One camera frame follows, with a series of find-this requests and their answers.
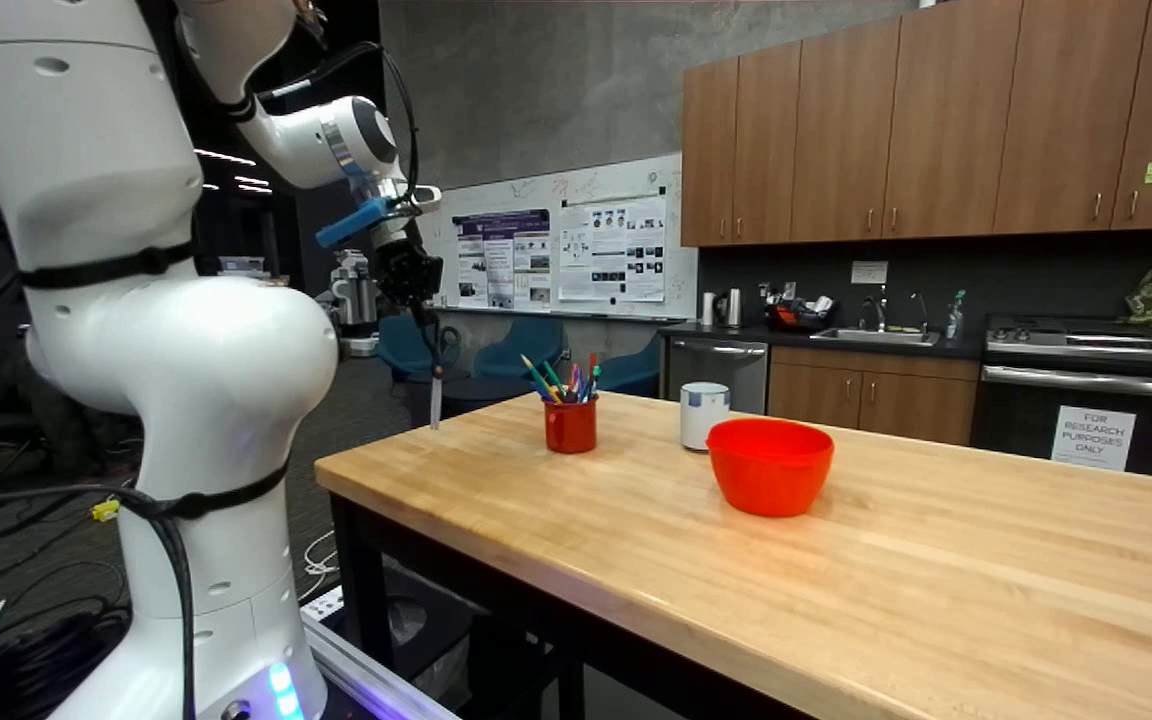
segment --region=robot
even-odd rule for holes
[[[177,0],[182,45],[244,138],[297,189],[350,178],[381,292],[426,302],[437,258],[411,215],[437,199],[395,168],[363,96],[272,114],[254,73],[311,0]],[[324,306],[292,289],[196,274],[199,161],[138,0],[0,0],[0,211],[27,298],[27,358],[100,412],[138,412],[138,490],[119,513],[134,629],[55,707],[107,716],[320,716],[324,679],[301,633],[284,529],[284,463],[337,373]]]

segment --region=wooden tabletop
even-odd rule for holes
[[[726,502],[675,403],[551,454],[519,397],[320,482],[813,716],[1152,716],[1152,479],[828,427],[810,517]]]

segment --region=red bowl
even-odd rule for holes
[[[708,461],[728,502],[751,517],[802,517],[828,476],[832,436],[775,415],[740,415],[708,432]]]

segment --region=whiteboard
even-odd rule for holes
[[[679,249],[679,157],[446,190],[421,215],[446,258],[437,306],[693,321],[698,249]]]

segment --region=poster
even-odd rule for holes
[[[548,211],[453,215],[457,306],[544,306],[551,298]]]
[[[663,302],[669,199],[608,199],[573,207],[560,237],[563,302]]]
[[[1052,461],[1126,472],[1131,432],[1131,412],[1060,403]]]

